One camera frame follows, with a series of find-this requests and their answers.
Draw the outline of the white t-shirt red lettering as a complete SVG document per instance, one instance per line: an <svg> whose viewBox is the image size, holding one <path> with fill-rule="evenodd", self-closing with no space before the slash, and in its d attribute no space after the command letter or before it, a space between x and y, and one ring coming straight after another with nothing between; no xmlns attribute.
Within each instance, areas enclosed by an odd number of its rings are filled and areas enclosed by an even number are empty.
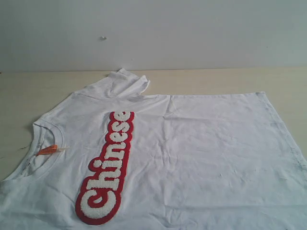
<svg viewBox="0 0 307 230"><path fill-rule="evenodd" d="M124 69L33 123L3 230L304 230L307 162L264 92L143 95ZM58 145L68 149L36 154Z"/></svg>

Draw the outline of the orange neck label tag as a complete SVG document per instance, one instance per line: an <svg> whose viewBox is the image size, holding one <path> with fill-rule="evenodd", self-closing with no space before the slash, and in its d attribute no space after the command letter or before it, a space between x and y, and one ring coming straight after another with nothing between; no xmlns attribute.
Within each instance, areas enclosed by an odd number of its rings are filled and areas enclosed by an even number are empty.
<svg viewBox="0 0 307 230"><path fill-rule="evenodd" d="M50 155L50 154L53 154L53 153L56 153L56 152L61 152L61 151L64 151L66 149L68 149L69 147L58 147L58 145L51 145L49 147L46 147L44 149L41 149L37 154L36 156L39 156L39 155Z"/></svg>

